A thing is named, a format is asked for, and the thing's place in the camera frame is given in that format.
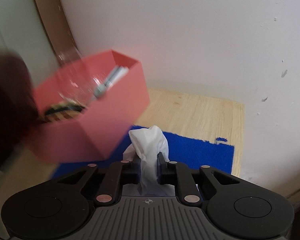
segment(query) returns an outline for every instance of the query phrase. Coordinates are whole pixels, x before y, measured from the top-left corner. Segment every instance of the clear glass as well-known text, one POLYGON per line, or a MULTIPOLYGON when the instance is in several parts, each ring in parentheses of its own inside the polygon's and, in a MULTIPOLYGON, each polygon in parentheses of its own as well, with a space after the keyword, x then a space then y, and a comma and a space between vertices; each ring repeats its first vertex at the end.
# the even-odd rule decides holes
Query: clear glass
POLYGON ((88 106, 99 80, 90 75, 76 48, 60 54, 58 62, 64 68, 56 73, 59 95, 66 101, 88 106))

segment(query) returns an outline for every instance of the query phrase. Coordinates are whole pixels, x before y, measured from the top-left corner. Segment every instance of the wooden table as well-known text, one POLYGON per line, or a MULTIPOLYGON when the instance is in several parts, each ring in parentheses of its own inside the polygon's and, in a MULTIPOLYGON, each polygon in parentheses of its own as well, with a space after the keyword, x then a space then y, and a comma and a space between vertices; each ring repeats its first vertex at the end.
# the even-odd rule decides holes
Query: wooden table
MULTIPOLYGON (((243 145, 244 105, 226 99, 149 89, 151 103, 136 125, 157 125, 163 131, 215 142, 217 137, 234 145, 232 174, 239 176, 243 145)), ((41 162, 28 150, 10 167, 0 185, 0 210, 8 197, 46 181, 57 164, 41 162)))

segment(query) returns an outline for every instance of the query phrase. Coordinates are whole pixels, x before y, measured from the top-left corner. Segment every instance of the red box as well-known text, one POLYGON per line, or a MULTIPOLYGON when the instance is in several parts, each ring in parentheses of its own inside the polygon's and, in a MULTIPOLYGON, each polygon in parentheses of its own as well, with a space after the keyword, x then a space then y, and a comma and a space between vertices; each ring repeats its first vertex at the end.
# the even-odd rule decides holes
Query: red box
MULTIPOLYGON (((89 73, 101 82, 116 65, 126 66, 129 71, 78 118, 45 123, 31 133, 26 146, 47 162, 107 159, 149 104, 149 94, 138 60, 113 50, 82 60, 89 73)), ((63 100, 58 93, 56 75, 50 76, 35 89, 34 98, 41 113, 63 100)))

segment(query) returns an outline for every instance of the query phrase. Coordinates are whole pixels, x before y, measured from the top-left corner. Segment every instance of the blue carpet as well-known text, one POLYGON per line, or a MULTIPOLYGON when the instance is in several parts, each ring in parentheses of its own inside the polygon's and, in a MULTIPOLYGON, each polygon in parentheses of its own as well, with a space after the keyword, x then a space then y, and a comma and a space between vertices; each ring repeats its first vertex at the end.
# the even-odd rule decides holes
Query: blue carpet
MULTIPOLYGON (((132 130, 140 128, 143 127, 131 127, 132 130)), ((191 139, 170 132, 163 132, 163 134, 168 140, 169 159, 171 161, 183 162, 192 169, 198 169, 200 165, 210 165, 219 170, 231 173, 234 146, 191 139)), ((98 164, 100 168, 106 168, 112 162, 121 161, 123 152, 130 144, 131 140, 127 134, 108 160, 94 163, 98 164)), ((58 177, 89 163, 91 162, 62 163, 53 177, 58 177)))

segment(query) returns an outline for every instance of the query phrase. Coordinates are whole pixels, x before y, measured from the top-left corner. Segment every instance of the wall stain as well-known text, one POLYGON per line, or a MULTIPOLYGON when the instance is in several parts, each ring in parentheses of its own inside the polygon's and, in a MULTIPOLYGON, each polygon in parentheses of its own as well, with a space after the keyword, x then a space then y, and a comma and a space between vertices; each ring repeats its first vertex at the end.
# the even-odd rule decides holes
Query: wall stain
POLYGON ((285 71, 282 71, 281 77, 284 77, 287 73, 288 73, 288 69, 286 69, 285 71))

